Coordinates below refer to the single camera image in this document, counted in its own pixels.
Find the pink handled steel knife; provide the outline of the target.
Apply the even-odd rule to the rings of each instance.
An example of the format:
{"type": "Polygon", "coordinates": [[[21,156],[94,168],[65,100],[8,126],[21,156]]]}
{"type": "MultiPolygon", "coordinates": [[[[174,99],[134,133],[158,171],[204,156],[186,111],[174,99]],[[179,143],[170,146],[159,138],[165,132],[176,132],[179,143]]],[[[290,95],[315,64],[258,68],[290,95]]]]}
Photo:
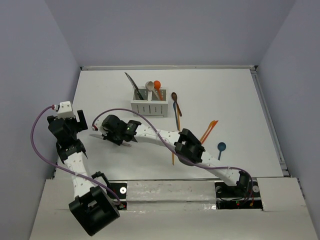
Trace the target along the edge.
{"type": "MultiPolygon", "coordinates": [[[[98,138],[101,139],[103,141],[106,141],[107,139],[105,138],[105,136],[100,135],[100,134],[89,134],[89,136],[94,137],[94,138],[98,138]]],[[[125,147],[131,147],[132,145],[129,143],[121,143],[121,146],[125,146],[125,147]]]]}

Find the beige plastic spoon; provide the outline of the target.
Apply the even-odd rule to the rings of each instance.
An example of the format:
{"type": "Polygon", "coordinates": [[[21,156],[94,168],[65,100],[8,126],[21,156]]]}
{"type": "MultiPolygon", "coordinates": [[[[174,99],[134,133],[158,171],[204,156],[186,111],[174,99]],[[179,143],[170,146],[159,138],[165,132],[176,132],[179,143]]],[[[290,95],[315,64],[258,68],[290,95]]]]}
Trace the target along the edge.
{"type": "Polygon", "coordinates": [[[149,92],[153,92],[154,94],[156,94],[155,92],[155,85],[152,81],[147,81],[145,83],[145,88],[149,91],[149,92]]]}

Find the teal handled steel knife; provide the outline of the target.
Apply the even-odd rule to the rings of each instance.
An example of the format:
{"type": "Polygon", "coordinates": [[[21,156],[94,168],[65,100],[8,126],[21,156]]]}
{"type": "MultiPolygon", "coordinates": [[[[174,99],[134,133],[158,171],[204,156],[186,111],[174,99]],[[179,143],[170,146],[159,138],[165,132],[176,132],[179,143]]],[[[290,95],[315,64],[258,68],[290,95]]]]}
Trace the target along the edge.
{"type": "Polygon", "coordinates": [[[139,91],[138,86],[136,85],[136,83],[134,82],[134,80],[132,79],[132,77],[131,77],[127,72],[125,72],[125,75],[127,76],[128,80],[130,81],[130,83],[132,84],[133,88],[135,89],[135,91],[136,91],[139,99],[140,99],[140,100],[144,100],[142,94],[141,94],[140,91],[139,91]]]}

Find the orange red plastic spoon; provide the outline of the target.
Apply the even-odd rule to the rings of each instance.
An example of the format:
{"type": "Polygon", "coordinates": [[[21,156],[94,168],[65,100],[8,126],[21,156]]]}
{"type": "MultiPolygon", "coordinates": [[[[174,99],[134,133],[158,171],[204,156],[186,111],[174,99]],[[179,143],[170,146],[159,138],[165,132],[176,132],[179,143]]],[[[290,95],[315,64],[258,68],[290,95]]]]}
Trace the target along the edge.
{"type": "Polygon", "coordinates": [[[161,92],[160,92],[160,88],[161,88],[161,83],[160,83],[160,81],[155,80],[155,81],[153,82],[153,84],[154,84],[154,88],[155,88],[155,90],[156,90],[156,92],[157,92],[158,99],[159,99],[160,101],[162,101],[163,98],[162,98],[162,95],[161,95],[161,92]]]}

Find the teal blue plastic knife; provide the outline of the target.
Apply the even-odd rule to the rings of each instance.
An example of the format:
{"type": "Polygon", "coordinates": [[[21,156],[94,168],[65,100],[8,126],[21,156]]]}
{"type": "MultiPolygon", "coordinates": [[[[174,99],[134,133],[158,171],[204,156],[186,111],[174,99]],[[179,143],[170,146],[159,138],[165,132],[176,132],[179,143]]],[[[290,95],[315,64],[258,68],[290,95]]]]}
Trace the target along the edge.
{"type": "Polygon", "coordinates": [[[175,102],[173,102],[173,104],[172,104],[172,106],[173,106],[173,110],[174,110],[174,116],[175,116],[175,122],[176,122],[176,127],[177,127],[177,130],[178,131],[180,131],[180,125],[179,125],[179,120],[178,120],[178,114],[177,114],[177,107],[176,107],[176,103],[175,102]]]}

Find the brown wooden spoon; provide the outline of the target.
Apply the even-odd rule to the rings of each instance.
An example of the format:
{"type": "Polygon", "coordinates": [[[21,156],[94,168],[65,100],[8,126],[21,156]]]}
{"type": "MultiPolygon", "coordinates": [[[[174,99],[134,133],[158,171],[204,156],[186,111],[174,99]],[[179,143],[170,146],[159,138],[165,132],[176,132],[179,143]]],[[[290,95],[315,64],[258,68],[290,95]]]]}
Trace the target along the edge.
{"type": "Polygon", "coordinates": [[[171,98],[174,101],[174,103],[176,104],[176,108],[177,108],[179,116],[182,117],[182,112],[181,112],[179,104],[178,104],[178,96],[177,96],[177,94],[175,92],[172,92],[171,93],[171,98]]]}

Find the orange handled knife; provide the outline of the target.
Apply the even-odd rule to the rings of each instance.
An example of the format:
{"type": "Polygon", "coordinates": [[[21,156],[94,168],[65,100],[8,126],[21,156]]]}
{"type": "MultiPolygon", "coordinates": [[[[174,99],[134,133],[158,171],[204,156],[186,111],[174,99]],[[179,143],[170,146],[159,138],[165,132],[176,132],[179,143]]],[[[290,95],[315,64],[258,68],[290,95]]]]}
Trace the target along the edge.
{"type": "Polygon", "coordinates": [[[180,113],[179,113],[178,107],[176,107],[176,110],[177,110],[177,122],[178,122],[177,129],[180,132],[181,131],[181,123],[180,123],[180,113]]]}

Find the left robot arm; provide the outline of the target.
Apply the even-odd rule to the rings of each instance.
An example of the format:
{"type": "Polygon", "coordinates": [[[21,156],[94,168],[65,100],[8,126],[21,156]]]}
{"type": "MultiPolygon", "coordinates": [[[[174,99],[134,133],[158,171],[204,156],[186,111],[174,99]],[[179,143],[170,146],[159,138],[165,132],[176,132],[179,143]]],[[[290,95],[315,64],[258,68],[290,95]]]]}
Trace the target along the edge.
{"type": "Polygon", "coordinates": [[[86,148],[77,133],[88,126],[82,110],[80,121],[74,115],[65,118],[48,116],[48,129],[57,139],[56,150],[62,163],[72,172],[73,197],[69,210],[89,236],[93,236],[120,217],[116,204],[108,196],[111,185],[95,181],[86,166],[86,148]]]}

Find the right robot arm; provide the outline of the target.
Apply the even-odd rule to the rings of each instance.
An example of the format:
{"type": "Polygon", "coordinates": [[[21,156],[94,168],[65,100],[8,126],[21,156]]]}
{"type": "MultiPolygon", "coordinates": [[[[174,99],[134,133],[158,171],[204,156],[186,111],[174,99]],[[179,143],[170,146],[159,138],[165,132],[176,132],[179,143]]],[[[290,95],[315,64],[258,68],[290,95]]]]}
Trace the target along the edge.
{"type": "Polygon", "coordinates": [[[248,172],[238,167],[223,166],[186,128],[180,132],[161,130],[135,120],[124,122],[112,114],[102,121],[97,119],[92,128],[101,132],[104,140],[118,146],[123,142],[136,142],[167,147],[184,165],[204,169],[222,180],[235,196],[242,196],[253,186],[248,172]]]}

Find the white two-compartment utensil caddy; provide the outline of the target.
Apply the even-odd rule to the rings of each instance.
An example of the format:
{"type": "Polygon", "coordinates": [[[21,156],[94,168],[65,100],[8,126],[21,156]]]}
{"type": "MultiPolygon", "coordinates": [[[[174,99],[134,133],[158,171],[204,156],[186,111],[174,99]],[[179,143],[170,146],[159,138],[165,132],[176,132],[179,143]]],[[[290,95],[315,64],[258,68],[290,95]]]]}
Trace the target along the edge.
{"type": "Polygon", "coordinates": [[[168,116],[169,97],[166,89],[160,89],[162,100],[159,100],[153,91],[145,88],[139,89],[143,100],[139,98],[137,91],[133,90],[133,97],[130,102],[131,109],[143,116],[164,117],[168,116]]]}

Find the yellow orange plastic spoon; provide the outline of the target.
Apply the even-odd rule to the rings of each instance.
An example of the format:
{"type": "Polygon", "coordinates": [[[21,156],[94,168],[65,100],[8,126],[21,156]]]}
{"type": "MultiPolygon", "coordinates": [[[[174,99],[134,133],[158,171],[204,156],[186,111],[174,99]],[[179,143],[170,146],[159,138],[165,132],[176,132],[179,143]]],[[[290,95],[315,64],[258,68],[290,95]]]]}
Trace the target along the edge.
{"type": "Polygon", "coordinates": [[[174,166],[175,165],[175,155],[174,153],[171,154],[171,163],[174,166]]]}

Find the dark blue plastic spoon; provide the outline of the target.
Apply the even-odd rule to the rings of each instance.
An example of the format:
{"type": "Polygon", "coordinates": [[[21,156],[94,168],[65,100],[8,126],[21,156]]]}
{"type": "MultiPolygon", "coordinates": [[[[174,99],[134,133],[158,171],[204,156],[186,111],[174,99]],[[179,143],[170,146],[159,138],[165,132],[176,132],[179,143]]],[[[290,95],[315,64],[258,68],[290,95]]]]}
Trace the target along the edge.
{"type": "Polygon", "coordinates": [[[217,145],[217,148],[219,150],[219,154],[218,154],[218,160],[220,161],[221,160],[221,155],[222,155],[222,152],[226,150],[227,146],[224,142],[220,142],[218,145],[217,145]]]}

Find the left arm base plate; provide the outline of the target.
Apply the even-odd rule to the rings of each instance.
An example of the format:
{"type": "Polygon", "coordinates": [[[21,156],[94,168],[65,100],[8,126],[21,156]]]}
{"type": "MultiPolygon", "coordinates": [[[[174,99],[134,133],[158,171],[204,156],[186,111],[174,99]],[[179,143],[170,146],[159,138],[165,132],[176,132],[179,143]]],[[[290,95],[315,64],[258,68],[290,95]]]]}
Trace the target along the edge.
{"type": "Polygon", "coordinates": [[[109,188],[119,197],[121,205],[117,205],[119,211],[127,210],[127,191],[128,183],[126,181],[112,181],[109,188]]]}

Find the aluminium table edge rail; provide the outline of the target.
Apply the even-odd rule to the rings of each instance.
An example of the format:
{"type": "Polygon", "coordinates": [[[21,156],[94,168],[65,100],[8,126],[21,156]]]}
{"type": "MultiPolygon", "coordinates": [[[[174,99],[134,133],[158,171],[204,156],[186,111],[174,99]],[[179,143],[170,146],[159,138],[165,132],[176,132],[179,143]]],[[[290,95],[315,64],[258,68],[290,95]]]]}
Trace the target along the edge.
{"type": "Polygon", "coordinates": [[[113,65],[81,66],[82,71],[125,71],[125,70],[214,70],[249,69],[256,70],[257,65],[113,65]]]}

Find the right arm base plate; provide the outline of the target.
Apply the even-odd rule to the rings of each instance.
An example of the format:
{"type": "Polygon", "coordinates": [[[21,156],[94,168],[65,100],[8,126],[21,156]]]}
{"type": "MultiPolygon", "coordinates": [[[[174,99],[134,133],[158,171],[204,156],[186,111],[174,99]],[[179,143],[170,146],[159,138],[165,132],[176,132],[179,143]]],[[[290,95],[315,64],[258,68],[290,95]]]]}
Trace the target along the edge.
{"type": "Polygon", "coordinates": [[[263,209],[260,188],[256,180],[253,181],[252,196],[246,201],[251,193],[244,196],[243,193],[236,193],[235,186],[228,186],[222,181],[214,183],[216,208],[218,210],[239,210],[239,209],[263,209]]]}

